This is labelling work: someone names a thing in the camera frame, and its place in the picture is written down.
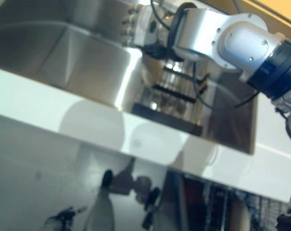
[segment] black cable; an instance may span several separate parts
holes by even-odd
[[[192,83],[193,83],[193,88],[194,88],[194,91],[197,95],[197,98],[200,100],[200,102],[208,107],[209,109],[213,110],[213,111],[220,111],[220,112],[224,112],[224,111],[231,111],[231,110],[234,110],[234,109],[237,109],[237,108],[240,108],[244,105],[246,105],[247,103],[251,102],[260,92],[257,91],[255,94],[251,95],[250,97],[248,97],[246,100],[242,101],[241,103],[239,104],[236,104],[232,107],[212,107],[211,105],[209,105],[207,102],[204,101],[204,99],[202,98],[199,90],[198,90],[198,84],[197,84],[197,79],[195,78],[195,72],[196,72],[196,64],[194,63],[193,64],[193,67],[192,67],[192,74],[193,74],[193,78],[192,78]]]
[[[170,30],[170,27],[165,24],[162,19],[158,16],[156,10],[155,10],[155,7],[154,7],[154,3],[153,3],[153,0],[151,0],[151,6],[152,6],[152,10],[153,10],[153,14],[155,15],[156,19],[160,22],[161,25],[163,25],[164,28],[166,28],[167,30]]]
[[[283,118],[287,119],[287,117],[284,115],[284,112],[283,112],[282,110],[276,108],[276,112],[279,112],[279,114],[280,114]]]

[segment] sink basin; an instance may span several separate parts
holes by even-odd
[[[191,82],[177,80],[172,73],[167,76],[177,92],[172,88],[161,93],[168,61],[121,46],[127,2],[6,0],[0,7],[0,68],[252,153],[255,102],[212,112],[195,99]],[[253,93],[238,81],[239,73],[225,72],[211,62],[202,72],[210,75],[203,96],[214,107],[234,105]],[[183,95],[183,89],[189,92]],[[165,107],[150,107],[157,105],[157,96]],[[172,104],[176,113],[169,112]]]

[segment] dish rack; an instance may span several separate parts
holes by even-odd
[[[207,62],[198,62],[196,78],[201,95],[207,92]],[[192,84],[192,63],[165,62],[160,77],[142,85],[132,113],[179,130],[200,135],[203,105]]]
[[[246,206],[250,231],[276,231],[277,217],[287,212],[286,203],[210,181],[204,182],[202,193],[206,205],[204,231],[228,231],[234,202]]]

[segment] wire rack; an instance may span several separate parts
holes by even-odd
[[[287,212],[287,204],[270,198],[210,184],[204,231],[227,231],[231,203],[240,201],[247,206],[251,231],[276,231],[277,217]]]
[[[199,91],[207,90],[207,63],[198,63]],[[152,110],[190,122],[200,124],[202,104],[196,99],[192,85],[190,62],[166,61],[163,72],[152,87],[142,86],[137,102]]]

